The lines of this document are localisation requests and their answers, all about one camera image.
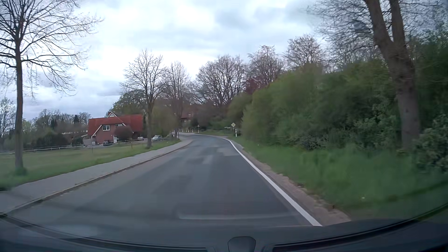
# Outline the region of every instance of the cloud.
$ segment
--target cloud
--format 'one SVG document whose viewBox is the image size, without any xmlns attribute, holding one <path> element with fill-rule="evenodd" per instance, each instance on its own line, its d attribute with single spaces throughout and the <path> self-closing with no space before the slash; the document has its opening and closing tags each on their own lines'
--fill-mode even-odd
<svg viewBox="0 0 448 252">
<path fill-rule="evenodd" d="M 123 69 L 147 48 L 164 61 L 182 62 L 194 77 L 199 67 L 218 55 L 254 52 L 260 45 L 285 50 L 287 40 L 311 32 L 314 19 L 304 10 L 313 0 L 83 0 L 81 12 L 104 18 L 91 46 L 88 70 L 73 69 L 73 96 L 55 93 L 48 83 L 26 97 L 24 117 L 42 109 L 89 112 L 102 117 L 120 93 Z M 14 98 L 12 88 L 8 97 Z"/>
</svg>

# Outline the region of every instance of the green grass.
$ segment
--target green grass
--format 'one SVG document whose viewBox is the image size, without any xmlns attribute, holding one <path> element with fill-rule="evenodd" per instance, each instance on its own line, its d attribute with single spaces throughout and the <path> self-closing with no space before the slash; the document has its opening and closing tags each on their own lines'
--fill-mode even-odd
<svg viewBox="0 0 448 252">
<path fill-rule="evenodd" d="M 216 135 L 216 136 L 231 136 L 231 135 L 233 135 L 231 130 L 226 130 L 226 131 L 224 131 L 224 130 L 205 130 L 205 131 L 200 131 L 197 134 Z"/>
<path fill-rule="evenodd" d="M 406 218 L 445 204 L 448 174 L 423 174 L 409 156 L 353 146 L 307 152 L 232 138 L 259 161 L 345 211 L 352 219 Z"/>
<path fill-rule="evenodd" d="M 6 189 L 89 166 L 134 156 L 147 151 L 157 150 L 178 142 L 179 140 L 153 143 L 151 149 L 146 149 L 145 144 L 133 144 L 133 146 L 123 144 L 121 146 L 117 145 L 117 147 L 108 146 L 93 149 L 76 148 L 25 152 L 23 154 L 24 166 L 27 169 L 25 176 L 14 175 L 14 155 L 0 155 L 0 189 Z"/>
</svg>

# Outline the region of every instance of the asphalt road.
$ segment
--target asphalt road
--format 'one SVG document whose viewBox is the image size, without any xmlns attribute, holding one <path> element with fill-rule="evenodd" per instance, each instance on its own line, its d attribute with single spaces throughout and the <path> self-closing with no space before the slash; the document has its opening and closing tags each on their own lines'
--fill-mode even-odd
<svg viewBox="0 0 448 252">
<path fill-rule="evenodd" d="M 169 241 L 161 230 L 310 226 L 230 142 L 188 136 L 185 148 L 67 192 L 13 217 L 81 236 Z"/>
</svg>

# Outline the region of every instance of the lawn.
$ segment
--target lawn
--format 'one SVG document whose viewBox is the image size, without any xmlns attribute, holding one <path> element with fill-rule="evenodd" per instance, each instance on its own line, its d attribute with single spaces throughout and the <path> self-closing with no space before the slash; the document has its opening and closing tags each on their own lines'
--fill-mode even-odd
<svg viewBox="0 0 448 252">
<path fill-rule="evenodd" d="M 14 155 L 0 155 L 0 189 L 4 190 L 27 182 L 134 156 L 178 142 L 178 140 L 175 140 L 153 143 L 151 149 L 146 149 L 144 144 L 133 144 L 132 146 L 123 144 L 96 148 L 25 152 L 23 153 L 23 162 L 28 170 L 26 176 L 15 176 L 13 174 Z"/>
<path fill-rule="evenodd" d="M 232 138 L 277 173 L 319 195 L 352 219 L 412 217 L 443 205 L 448 174 L 422 173 L 409 156 L 367 154 L 354 146 L 304 151 Z"/>
<path fill-rule="evenodd" d="M 205 131 L 200 131 L 197 134 L 202 134 L 202 135 L 216 135 L 216 136 L 231 136 L 234 135 L 234 133 L 231 130 L 205 130 Z"/>
</svg>

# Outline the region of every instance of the parked car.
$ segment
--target parked car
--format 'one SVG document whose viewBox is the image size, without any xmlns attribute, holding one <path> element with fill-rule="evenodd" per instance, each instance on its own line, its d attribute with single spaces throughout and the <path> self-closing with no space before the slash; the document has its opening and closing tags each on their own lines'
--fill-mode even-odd
<svg viewBox="0 0 448 252">
<path fill-rule="evenodd" d="M 160 140 L 160 139 L 162 139 L 161 135 L 155 135 L 151 138 L 151 140 L 153 140 L 153 141 Z"/>
<path fill-rule="evenodd" d="M 109 145 L 112 145 L 112 144 L 113 143 L 110 142 L 109 140 L 106 140 L 106 141 L 103 142 L 103 146 L 109 146 Z"/>
</svg>

